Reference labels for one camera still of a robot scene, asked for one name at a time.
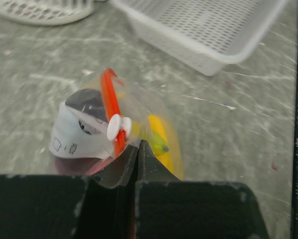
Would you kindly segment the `fake yellow banana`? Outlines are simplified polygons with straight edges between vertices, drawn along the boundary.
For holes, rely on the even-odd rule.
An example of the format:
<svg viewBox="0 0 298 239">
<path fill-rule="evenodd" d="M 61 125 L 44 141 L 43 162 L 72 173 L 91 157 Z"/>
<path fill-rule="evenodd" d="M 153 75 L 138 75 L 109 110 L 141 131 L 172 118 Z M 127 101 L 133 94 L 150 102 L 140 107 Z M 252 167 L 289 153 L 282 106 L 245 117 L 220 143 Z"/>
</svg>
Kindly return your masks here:
<svg viewBox="0 0 298 239">
<path fill-rule="evenodd" d="M 174 164 L 162 119 L 157 115 L 149 115 L 148 119 L 153 133 L 153 139 L 149 140 L 153 154 L 171 173 L 174 173 Z"/>
</svg>

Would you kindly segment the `clear zip top bag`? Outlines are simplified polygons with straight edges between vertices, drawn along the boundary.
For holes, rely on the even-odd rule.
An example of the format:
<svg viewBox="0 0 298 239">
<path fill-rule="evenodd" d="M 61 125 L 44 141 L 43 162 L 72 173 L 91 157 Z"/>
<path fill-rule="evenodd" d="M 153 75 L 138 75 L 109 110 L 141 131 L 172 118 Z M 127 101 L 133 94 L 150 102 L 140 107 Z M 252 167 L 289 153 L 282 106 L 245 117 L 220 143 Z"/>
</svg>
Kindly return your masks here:
<svg viewBox="0 0 298 239">
<path fill-rule="evenodd" d="M 184 167 L 177 131 L 161 98 L 133 82 L 119 78 L 111 68 L 81 89 L 101 91 L 108 123 L 68 107 L 63 100 L 51 130 L 49 151 L 55 158 L 99 158 L 116 160 L 129 147 L 139 148 L 142 141 L 153 139 L 149 115 L 162 119 L 174 164 L 174 176 L 182 179 Z"/>
</svg>

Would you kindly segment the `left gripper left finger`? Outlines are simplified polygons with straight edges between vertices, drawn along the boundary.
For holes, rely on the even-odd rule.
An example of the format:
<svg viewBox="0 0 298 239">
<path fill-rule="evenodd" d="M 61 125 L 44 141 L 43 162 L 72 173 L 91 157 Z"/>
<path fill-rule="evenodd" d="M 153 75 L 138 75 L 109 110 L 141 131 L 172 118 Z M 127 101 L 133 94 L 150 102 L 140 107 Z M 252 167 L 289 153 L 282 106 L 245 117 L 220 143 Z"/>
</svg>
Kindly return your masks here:
<svg viewBox="0 0 298 239">
<path fill-rule="evenodd" d="M 93 176 L 0 174 L 0 239 L 133 239 L 138 149 Z"/>
</svg>

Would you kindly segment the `fake pink peach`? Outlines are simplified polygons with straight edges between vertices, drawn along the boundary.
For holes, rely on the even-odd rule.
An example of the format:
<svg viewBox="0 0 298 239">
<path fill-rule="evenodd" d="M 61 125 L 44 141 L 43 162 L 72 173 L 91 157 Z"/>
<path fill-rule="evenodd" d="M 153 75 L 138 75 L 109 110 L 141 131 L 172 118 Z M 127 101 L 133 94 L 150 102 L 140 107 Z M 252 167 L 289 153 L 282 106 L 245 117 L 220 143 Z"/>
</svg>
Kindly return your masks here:
<svg viewBox="0 0 298 239">
<path fill-rule="evenodd" d="M 112 157 L 107 159 L 65 159 L 56 157 L 54 165 L 56 172 L 61 175 L 93 175 L 107 167 L 113 161 L 114 159 Z"/>
</svg>

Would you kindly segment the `white perforated tray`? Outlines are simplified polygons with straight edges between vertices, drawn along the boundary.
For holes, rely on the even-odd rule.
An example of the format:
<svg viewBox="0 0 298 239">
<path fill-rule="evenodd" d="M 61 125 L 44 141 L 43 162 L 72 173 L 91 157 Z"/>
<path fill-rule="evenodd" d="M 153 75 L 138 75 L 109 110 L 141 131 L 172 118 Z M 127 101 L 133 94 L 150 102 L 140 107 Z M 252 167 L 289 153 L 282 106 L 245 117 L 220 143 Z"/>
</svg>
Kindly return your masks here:
<svg viewBox="0 0 298 239">
<path fill-rule="evenodd" d="M 285 0 L 114 0 L 134 33 L 206 76 L 249 58 Z"/>
</svg>

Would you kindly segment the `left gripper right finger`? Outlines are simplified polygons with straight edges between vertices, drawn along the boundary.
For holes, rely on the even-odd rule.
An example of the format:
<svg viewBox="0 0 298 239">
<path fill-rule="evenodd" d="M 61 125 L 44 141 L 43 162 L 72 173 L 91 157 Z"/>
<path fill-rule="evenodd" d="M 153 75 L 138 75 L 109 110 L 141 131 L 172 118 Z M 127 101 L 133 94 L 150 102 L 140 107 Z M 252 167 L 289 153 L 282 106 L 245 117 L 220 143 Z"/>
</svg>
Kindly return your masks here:
<svg viewBox="0 0 298 239">
<path fill-rule="evenodd" d="M 245 184 L 181 181 L 146 141 L 138 151 L 135 224 L 138 239 L 267 239 L 259 204 Z"/>
</svg>

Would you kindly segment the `fake dark purple eggplant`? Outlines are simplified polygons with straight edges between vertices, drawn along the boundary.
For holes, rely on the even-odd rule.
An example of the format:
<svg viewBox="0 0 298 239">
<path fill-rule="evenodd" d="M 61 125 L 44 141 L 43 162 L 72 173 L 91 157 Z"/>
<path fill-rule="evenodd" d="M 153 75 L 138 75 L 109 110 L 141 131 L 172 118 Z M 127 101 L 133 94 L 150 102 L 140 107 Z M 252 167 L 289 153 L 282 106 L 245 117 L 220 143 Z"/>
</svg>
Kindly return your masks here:
<svg viewBox="0 0 298 239">
<path fill-rule="evenodd" d="M 99 90 L 87 88 L 78 90 L 65 100 L 65 105 L 108 123 Z"/>
</svg>

